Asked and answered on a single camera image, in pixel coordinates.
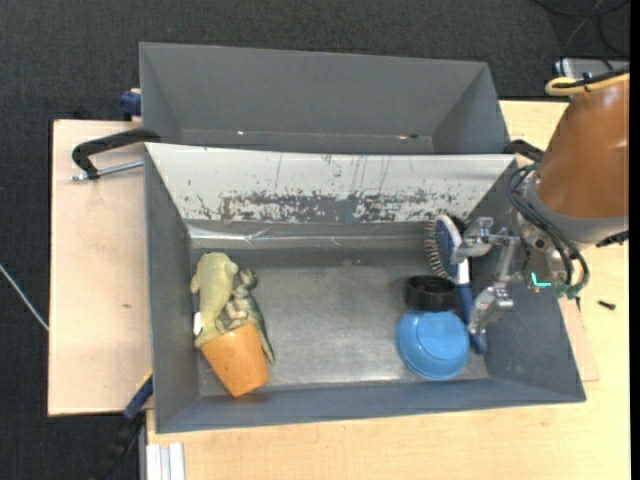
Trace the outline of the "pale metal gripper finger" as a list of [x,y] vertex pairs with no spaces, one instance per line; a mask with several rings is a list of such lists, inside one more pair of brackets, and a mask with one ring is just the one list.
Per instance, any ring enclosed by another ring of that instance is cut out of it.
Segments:
[[488,254],[494,246],[511,247],[520,242],[506,227],[493,231],[494,219],[488,216],[477,217],[469,227],[460,234],[457,227],[452,235],[453,251],[450,261],[453,264],[462,263],[467,258],[480,257]]
[[514,302],[506,286],[489,286],[475,299],[472,305],[467,330],[471,334],[480,334],[501,313],[513,308]]

